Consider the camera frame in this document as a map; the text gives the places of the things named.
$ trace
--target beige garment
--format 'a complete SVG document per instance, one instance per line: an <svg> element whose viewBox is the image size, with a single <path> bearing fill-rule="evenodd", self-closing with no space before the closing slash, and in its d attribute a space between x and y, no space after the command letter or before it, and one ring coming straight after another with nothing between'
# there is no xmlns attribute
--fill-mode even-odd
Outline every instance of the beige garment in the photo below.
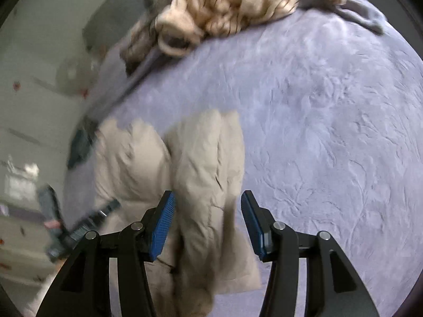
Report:
<svg viewBox="0 0 423 317"><path fill-rule="evenodd" d="M244 174L238 114L193 116L172 128L165 143L141 120L127 130L105 121L96 147L96 206L112 197L121 202L103 232L120 231L172 188L172 227L158 261L146 266L153 303L159 317L206 316L215 294L261 286L256 256L234 222Z"/></svg>
<svg viewBox="0 0 423 317"><path fill-rule="evenodd" d="M330 0L342 4L344 0ZM280 19L293 13L299 0L172 0L158 15L155 28L160 49L171 56L183 56L205 35L229 36L252 24ZM172 48L164 39L181 38L186 49Z"/></svg>

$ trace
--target metal screw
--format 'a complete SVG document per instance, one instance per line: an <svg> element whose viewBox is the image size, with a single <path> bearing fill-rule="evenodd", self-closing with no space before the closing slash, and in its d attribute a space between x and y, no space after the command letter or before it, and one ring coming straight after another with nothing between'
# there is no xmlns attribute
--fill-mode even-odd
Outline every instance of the metal screw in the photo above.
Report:
<svg viewBox="0 0 423 317"><path fill-rule="evenodd" d="M95 231L88 231L85 234L85 238L88 239L88 240L93 240L96 237L97 237L97 233Z"/></svg>
<svg viewBox="0 0 423 317"><path fill-rule="evenodd" d="M135 223L132 223L131 229L132 230L141 230L144 227L144 225L140 221L136 221Z"/></svg>
<svg viewBox="0 0 423 317"><path fill-rule="evenodd" d="M281 221L276 221L276 222L273 223L273 227L276 230L283 230L283 229L285 229L285 226L286 226L285 223L281 222Z"/></svg>
<svg viewBox="0 0 423 317"><path fill-rule="evenodd" d="M320 238L324 239L325 241L327 241L328 239L330 239L330 234L327 231L322 231L319 234Z"/></svg>

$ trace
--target mattress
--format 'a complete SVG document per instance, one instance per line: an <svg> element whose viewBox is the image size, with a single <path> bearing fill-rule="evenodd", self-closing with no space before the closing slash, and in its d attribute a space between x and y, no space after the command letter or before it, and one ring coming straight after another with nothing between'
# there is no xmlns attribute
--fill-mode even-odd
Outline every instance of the mattress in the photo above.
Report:
<svg viewBox="0 0 423 317"><path fill-rule="evenodd" d="M112 116L122 128L141 118L164 134L193 113L236 109L243 188L294 230L329 231L380 315L395 313L423 268L423 62L393 27L376 35L327 11L297 10L180 60L153 52L131 78L120 46L90 94L90 118ZM67 174L67 224L92 207L94 162ZM244 227L240 209L237 223ZM263 297L264 289L217 296L211 316L258 316Z"/></svg>

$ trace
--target lavender blanket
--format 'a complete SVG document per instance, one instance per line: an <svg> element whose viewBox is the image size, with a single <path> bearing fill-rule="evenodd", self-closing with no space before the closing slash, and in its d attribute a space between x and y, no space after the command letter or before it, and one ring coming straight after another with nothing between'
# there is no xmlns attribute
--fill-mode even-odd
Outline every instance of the lavender blanket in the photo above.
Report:
<svg viewBox="0 0 423 317"><path fill-rule="evenodd" d="M181 60L153 53L131 79L115 48L88 116L113 115L121 127L142 118L163 134L197 111L237 109L243 188L295 230L332 233L381 316L392 316L423 268L423 62L382 24L377 35L329 11L297 10ZM93 167L91 156L68 173L68 223L92 204ZM263 296L218 296L211 316L256 317ZM304 298L302 274L298 311Z"/></svg>

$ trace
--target cream striped garment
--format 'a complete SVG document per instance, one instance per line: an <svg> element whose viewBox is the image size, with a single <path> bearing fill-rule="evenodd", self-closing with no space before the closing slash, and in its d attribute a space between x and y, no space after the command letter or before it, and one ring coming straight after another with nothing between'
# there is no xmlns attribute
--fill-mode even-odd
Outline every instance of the cream striped garment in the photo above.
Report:
<svg viewBox="0 0 423 317"><path fill-rule="evenodd" d="M343 4L344 0L330 0ZM229 36L253 24L280 19L295 11L299 0L172 0L158 15L155 28L158 44L164 53L184 56L201 40ZM172 48L167 36L187 41L186 49Z"/></svg>

